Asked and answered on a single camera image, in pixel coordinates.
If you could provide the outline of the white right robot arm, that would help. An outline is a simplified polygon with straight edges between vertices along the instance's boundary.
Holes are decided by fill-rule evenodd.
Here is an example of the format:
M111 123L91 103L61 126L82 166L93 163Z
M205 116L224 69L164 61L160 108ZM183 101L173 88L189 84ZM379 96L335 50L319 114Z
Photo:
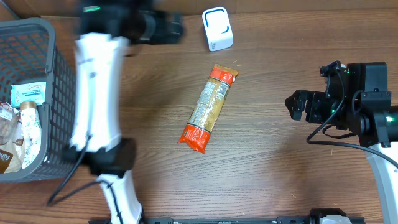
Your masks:
M285 105L293 120L305 113L318 128L306 142L366 153L377 184L384 223L397 223L397 107L391 104L384 62L334 61L320 67L323 92L296 90Z

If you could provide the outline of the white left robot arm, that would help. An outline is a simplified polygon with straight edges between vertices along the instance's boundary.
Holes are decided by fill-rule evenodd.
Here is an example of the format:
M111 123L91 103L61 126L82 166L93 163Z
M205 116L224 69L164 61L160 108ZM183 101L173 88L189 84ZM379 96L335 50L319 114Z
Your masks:
M132 45L180 42L182 15L158 10L153 1L82 1L79 13L75 119L62 157L89 168L110 223L144 223L132 178L136 146L122 136L119 122L123 62Z

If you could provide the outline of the orange gold pasta package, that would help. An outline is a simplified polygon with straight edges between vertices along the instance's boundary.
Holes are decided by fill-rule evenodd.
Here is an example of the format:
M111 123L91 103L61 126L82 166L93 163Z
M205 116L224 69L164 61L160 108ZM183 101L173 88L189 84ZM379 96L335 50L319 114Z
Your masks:
M179 143L184 142L193 150L205 153L228 92L238 74L232 68L214 65L178 140Z

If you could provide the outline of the clear brown snack pouch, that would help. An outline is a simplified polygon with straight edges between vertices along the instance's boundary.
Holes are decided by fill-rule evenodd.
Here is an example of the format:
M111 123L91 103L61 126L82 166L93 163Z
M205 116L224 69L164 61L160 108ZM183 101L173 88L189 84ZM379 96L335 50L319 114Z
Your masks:
M19 111L9 103L1 103L1 173L20 171L24 156L24 137Z

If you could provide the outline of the white bamboo print tube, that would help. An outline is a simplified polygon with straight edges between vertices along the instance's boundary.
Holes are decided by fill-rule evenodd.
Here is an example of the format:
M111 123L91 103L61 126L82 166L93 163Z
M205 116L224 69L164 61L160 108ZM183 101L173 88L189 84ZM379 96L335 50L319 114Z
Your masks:
M25 144L25 156L22 168L25 169L35 161L41 147L42 129L37 104L33 101L21 103L20 117Z

